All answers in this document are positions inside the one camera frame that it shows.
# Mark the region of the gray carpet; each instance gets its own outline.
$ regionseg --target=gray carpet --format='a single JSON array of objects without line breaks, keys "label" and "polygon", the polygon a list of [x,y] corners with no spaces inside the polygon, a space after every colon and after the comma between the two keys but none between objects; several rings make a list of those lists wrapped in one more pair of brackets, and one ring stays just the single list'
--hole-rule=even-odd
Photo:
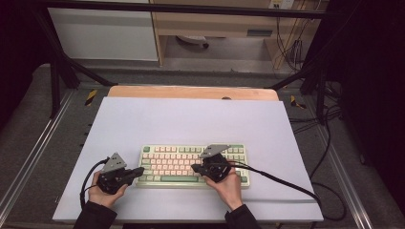
[{"label": "gray carpet", "polygon": [[[105,78],[125,84],[262,88],[278,81],[275,77],[268,77],[268,75],[260,73],[193,73],[179,71],[98,71],[98,73]],[[21,222],[34,223],[30,224],[31,228],[35,228],[34,225],[39,224],[52,224],[54,228],[56,228],[57,224],[60,225],[60,223],[52,221],[57,204],[55,200],[63,193],[80,154],[80,144],[85,142],[85,133],[88,133],[91,129],[89,124],[93,122],[96,116],[102,97],[108,92],[108,88],[98,89],[92,105],[86,107],[84,102],[91,88],[85,85],[93,82],[84,76],[81,77],[81,80],[85,81],[83,83],[84,87],[75,91],[72,103],[33,170],[29,182],[15,202],[7,218],[7,225]],[[291,94],[297,97],[297,101],[304,101],[297,90],[299,84],[300,82],[294,82],[288,88],[281,90],[279,96],[286,104],[289,117],[308,118],[311,117],[308,109],[290,106]],[[0,194],[2,196],[7,191],[7,187],[10,186],[49,120],[48,116],[51,113],[49,85],[48,71],[39,69],[35,73],[34,81],[26,98],[0,135],[0,157],[2,161],[8,162],[0,165],[2,171],[6,171],[6,173],[0,174],[0,182],[2,183]],[[294,124],[292,128],[298,128],[299,125],[302,124]],[[350,174],[353,185],[369,214],[373,226],[375,228],[405,228],[404,217],[398,211],[374,168],[360,163],[345,121],[339,119],[331,121],[330,129],[333,144]],[[296,140],[307,171],[310,173],[324,152],[325,146],[316,128],[297,134]],[[330,186],[331,189],[342,196],[328,159],[319,168],[313,181]],[[338,217],[342,213],[342,208],[336,196],[323,188],[315,187],[315,190],[322,199],[324,214],[330,217]],[[273,227],[274,225],[264,226],[264,228]],[[309,226],[287,223],[283,228],[309,228]],[[350,209],[348,209],[348,214],[342,220],[325,220],[318,223],[317,228],[356,228],[356,223]]]}]

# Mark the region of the hand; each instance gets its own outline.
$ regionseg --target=hand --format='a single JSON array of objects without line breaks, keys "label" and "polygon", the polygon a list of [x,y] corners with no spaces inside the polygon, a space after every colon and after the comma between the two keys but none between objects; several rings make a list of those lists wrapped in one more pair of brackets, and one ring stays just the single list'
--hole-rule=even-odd
[{"label": "hand", "polygon": [[241,179],[235,172],[235,168],[229,171],[229,174],[221,182],[214,182],[207,176],[203,176],[206,184],[214,188],[224,203],[231,211],[242,206]]},{"label": "hand", "polygon": [[111,209],[116,200],[124,196],[128,184],[122,185],[114,195],[106,194],[103,191],[101,191],[101,189],[96,185],[99,175],[100,171],[95,172],[93,176],[92,186],[94,185],[95,186],[89,189],[89,201],[97,203],[99,205],[103,205]]}]

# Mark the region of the floor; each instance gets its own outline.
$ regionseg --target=floor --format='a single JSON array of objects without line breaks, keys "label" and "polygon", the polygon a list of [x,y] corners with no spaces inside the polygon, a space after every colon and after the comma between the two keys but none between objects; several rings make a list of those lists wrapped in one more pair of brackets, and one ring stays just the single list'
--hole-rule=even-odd
[{"label": "floor", "polygon": [[[274,70],[260,39],[214,37],[208,38],[208,41],[210,47],[206,50],[171,37],[163,67],[156,63],[119,63],[122,66],[106,62],[86,64],[101,76],[128,85],[263,88],[294,73],[287,65],[281,70]],[[55,123],[49,119],[49,76],[46,67],[35,72],[26,97],[0,133],[0,157],[2,161],[7,161],[0,165],[0,169],[6,171],[0,175],[0,196],[3,197],[0,219],[4,220],[0,221],[4,223],[2,228],[72,228],[72,225],[52,221],[53,212],[108,88],[80,75],[82,84],[77,90],[63,90],[64,98],[69,98],[70,102],[62,109],[63,116]],[[313,117],[314,97],[300,94],[301,83],[297,80],[278,91],[290,118]],[[92,89],[97,89],[97,95],[91,106],[84,106]],[[296,99],[293,105],[292,95]],[[327,99],[327,106],[334,104],[333,98]],[[47,126],[50,123],[57,124],[57,127]],[[347,215],[340,220],[326,219],[319,222],[316,228],[405,228],[404,216],[398,211],[374,168],[361,163],[344,116],[337,116],[329,124],[330,151],[312,181],[328,185],[339,194],[344,199]],[[303,123],[291,122],[291,128],[297,133],[296,140],[310,174],[325,151],[328,132],[325,126],[314,125],[309,128]],[[35,145],[38,138],[44,137],[44,129],[50,130],[49,140],[46,144]],[[34,161],[33,166],[25,164],[27,158]],[[21,176],[19,172],[24,172],[26,176]],[[314,185],[314,189],[323,200],[323,213],[331,218],[339,218],[344,209],[339,198],[321,186]],[[276,228],[276,225],[264,223],[263,228]],[[281,228],[309,226],[285,223]]]}]

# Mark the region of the mechanical keyboard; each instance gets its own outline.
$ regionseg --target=mechanical keyboard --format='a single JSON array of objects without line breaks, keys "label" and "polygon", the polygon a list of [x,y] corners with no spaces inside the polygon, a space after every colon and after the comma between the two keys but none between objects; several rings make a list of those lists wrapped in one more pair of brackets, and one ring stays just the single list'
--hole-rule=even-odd
[{"label": "mechanical keyboard", "polygon": [[[221,154],[228,160],[247,164],[246,149],[243,144],[230,146]],[[139,177],[137,186],[144,188],[203,188],[208,187],[199,173],[194,173],[192,164],[201,164],[200,154],[206,146],[201,145],[144,145],[142,146],[139,167],[145,170]],[[241,178],[242,188],[249,186],[249,172],[235,168]]]}]

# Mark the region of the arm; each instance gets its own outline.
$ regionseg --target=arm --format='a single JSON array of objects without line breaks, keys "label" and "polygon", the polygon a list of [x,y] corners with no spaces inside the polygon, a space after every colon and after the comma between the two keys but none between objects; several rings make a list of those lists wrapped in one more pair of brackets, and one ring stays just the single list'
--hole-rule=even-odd
[{"label": "arm", "polygon": [[232,168],[228,176],[219,183],[209,177],[204,177],[206,183],[215,189],[221,200],[229,207],[225,220],[230,229],[260,229],[256,218],[242,202],[241,179]]},{"label": "arm", "polygon": [[103,193],[96,186],[99,174],[100,172],[96,172],[93,176],[93,187],[89,189],[89,201],[81,211],[74,229],[108,229],[116,219],[117,213],[111,209],[117,199],[124,195],[128,185],[123,185],[114,195]]}]

